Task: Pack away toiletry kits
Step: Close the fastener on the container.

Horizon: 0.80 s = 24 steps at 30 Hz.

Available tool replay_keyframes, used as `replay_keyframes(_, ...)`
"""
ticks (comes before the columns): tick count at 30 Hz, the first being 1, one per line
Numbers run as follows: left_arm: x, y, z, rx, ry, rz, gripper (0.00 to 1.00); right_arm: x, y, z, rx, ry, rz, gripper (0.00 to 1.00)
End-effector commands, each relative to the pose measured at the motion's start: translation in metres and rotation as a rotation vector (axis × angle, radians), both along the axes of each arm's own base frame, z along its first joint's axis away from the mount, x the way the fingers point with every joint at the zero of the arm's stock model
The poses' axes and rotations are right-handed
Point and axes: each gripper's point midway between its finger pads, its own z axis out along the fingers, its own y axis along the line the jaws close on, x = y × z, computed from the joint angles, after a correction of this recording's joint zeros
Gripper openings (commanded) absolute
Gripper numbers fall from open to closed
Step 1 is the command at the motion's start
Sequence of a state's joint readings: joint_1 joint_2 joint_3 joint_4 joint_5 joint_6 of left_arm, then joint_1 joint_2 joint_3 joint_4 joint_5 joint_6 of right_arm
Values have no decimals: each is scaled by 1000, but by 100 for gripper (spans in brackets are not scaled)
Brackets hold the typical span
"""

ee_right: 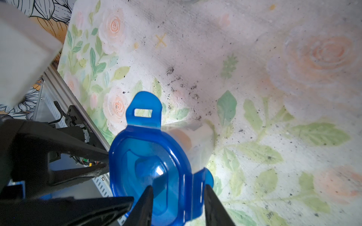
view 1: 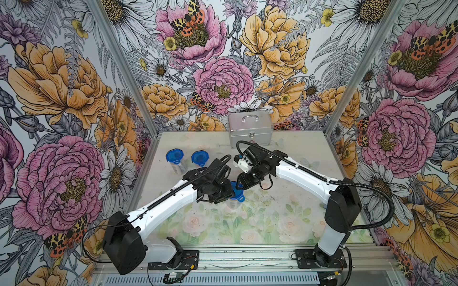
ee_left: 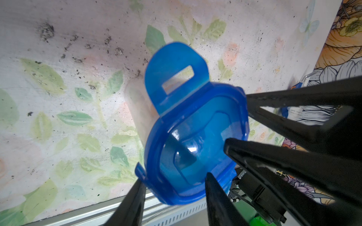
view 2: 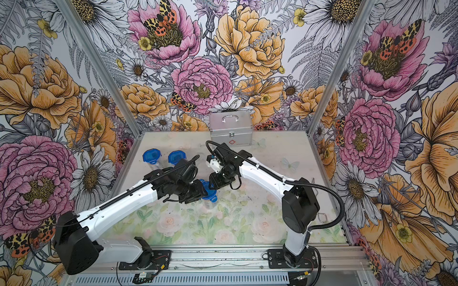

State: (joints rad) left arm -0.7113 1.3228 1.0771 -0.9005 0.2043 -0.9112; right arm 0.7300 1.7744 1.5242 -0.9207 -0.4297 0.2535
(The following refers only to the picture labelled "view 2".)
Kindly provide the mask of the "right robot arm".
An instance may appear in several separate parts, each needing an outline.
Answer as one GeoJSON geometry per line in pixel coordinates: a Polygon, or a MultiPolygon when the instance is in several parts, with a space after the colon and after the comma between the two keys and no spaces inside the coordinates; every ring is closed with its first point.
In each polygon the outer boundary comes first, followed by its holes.
{"type": "Polygon", "coordinates": [[[310,183],[304,178],[294,181],[281,175],[244,150],[236,152],[213,141],[206,141],[205,145],[210,152],[207,164],[213,170],[210,188],[231,187],[233,182],[247,179],[281,201],[282,218],[287,226],[284,260],[295,267],[308,247],[309,226],[320,210],[310,183]]]}

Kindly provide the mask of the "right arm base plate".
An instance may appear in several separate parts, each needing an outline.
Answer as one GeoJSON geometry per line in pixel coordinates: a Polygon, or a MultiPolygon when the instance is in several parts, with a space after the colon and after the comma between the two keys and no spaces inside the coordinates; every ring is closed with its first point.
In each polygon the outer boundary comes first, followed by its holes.
{"type": "Polygon", "coordinates": [[[268,249],[265,255],[270,269],[316,269],[318,268],[317,255],[314,250],[304,249],[295,256],[285,247],[282,249],[268,249]]]}

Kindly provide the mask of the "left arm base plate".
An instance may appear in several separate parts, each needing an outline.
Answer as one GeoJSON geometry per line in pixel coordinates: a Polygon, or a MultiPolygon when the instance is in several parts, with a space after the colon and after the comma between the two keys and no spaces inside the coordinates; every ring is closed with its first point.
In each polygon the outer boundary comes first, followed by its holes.
{"type": "Polygon", "coordinates": [[[147,250],[143,251],[140,257],[132,262],[120,262],[118,269],[120,271],[147,270],[158,271],[167,270],[171,262],[172,251],[170,250],[147,250]]]}

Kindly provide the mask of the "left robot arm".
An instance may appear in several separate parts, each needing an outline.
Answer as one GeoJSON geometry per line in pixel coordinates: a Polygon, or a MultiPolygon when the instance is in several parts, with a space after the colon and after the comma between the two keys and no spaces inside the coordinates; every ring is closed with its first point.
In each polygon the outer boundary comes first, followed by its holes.
{"type": "Polygon", "coordinates": [[[80,274],[96,263],[134,263],[148,255],[151,249],[140,238],[112,244],[98,240],[113,225],[150,203],[169,201],[173,195],[182,204],[205,197],[203,183],[196,179],[198,158],[181,159],[174,167],[153,170],[99,206],[78,214],[69,211],[61,215],[53,245],[67,274],[80,274]]]}

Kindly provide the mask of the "blue lid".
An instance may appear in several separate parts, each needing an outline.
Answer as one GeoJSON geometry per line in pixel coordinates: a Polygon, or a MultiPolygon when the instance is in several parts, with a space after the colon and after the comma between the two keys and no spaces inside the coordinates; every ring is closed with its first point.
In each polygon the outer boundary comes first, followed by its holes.
{"type": "Polygon", "coordinates": [[[184,151],[182,151],[182,150],[172,151],[168,156],[168,163],[172,164],[173,166],[175,166],[182,159],[186,159],[186,158],[187,158],[187,156],[186,156],[184,151]]]}
{"type": "Polygon", "coordinates": [[[204,190],[207,194],[202,198],[202,200],[210,201],[211,203],[216,203],[218,200],[216,189],[211,185],[209,181],[201,179],[200,182],[202,183],[204,190]]]}
{"type": "Polygon", "coordinates": [[[153,148],[153,149],[145,151],[143,153],[142,158],[143,158],[143,162],[154,165],[154,164],[157,164],[161,156],[162,156],[161,151],[153,148]]]}

